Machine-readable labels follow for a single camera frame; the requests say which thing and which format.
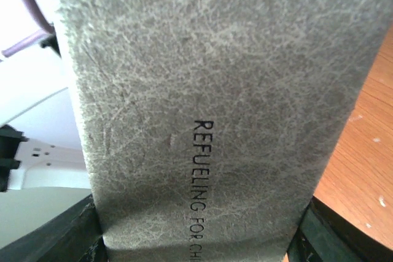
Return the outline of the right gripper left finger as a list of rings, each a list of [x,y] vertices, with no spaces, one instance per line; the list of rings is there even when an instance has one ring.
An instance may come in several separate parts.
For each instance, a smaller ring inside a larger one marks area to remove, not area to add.
[[[3,247],[1,261],[107,261],[93,196]]]

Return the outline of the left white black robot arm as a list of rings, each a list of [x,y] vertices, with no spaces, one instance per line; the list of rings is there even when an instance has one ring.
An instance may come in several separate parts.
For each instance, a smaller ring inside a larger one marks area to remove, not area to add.
[[[90,189],[55,35],[1,53],[1,191]]]

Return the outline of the grey glasses case teal lining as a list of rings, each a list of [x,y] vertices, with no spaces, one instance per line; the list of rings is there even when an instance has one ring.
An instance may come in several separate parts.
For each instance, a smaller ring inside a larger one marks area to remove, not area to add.
[[[281,261],[392,0],[57,0],[111,261]]]

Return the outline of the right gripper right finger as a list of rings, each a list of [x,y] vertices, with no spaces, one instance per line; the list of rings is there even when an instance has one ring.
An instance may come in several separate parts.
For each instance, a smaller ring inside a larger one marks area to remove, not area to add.
[[[289,261],[392,261],[392,250],[313,197],[287,250]]]

